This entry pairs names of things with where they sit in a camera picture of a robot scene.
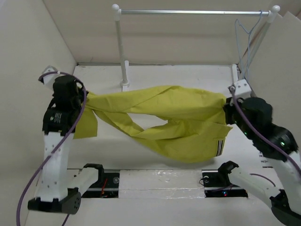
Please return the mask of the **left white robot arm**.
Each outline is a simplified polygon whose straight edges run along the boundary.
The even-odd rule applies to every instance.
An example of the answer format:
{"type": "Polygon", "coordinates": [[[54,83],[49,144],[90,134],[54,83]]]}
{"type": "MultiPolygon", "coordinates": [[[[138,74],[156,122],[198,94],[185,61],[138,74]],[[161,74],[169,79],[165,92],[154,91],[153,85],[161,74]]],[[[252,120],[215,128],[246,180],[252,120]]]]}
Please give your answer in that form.
{"type": "Polygon", "coordinates": [[[101,186],[105,175],[101,164],[86,164],[68,183],[67,166],[71,142],[87,100],[83,83],[75,76],[49,72],[39,78],[52,85],[53,98],[44,114],[44,161],[37,195],[28,201],[29,210],[74,215],[82,195],[93,186],[101,186]]]}

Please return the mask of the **yellow trousers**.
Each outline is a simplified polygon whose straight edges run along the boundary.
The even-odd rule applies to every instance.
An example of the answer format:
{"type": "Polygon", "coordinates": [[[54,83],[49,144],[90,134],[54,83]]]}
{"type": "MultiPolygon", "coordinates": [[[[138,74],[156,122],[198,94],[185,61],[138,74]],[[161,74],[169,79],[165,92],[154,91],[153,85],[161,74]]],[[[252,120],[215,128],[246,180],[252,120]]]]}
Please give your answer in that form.
{"type": "Polygon", "coordinates": [[[181,86],[89,93],[74,138],[96,137],[102,120],[162,156],[203,162],[223,152],[231,129],[225,103],[221,93],[181,86]]]}

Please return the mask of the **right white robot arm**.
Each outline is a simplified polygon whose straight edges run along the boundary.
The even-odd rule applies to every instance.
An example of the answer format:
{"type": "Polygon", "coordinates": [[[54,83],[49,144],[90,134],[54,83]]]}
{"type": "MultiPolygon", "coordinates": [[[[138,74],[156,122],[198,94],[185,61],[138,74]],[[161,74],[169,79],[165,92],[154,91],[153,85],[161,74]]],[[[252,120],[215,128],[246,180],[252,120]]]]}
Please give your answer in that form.
{"type": "Polygon", "coordinates": [[[298,145],[292,133],[273,124],[273,108],[264,99],[227,98],[223,107],[227,124],[236,124],[243,134],[252,141],[268,164],[276,172],[282,188],[269,186],[238,164],[223,163],[217,174],[220,184],[237,185],[264,202],[278,221],[285,226],[301,224],[301,167],[293,160],[298,154],[298,145]]]}

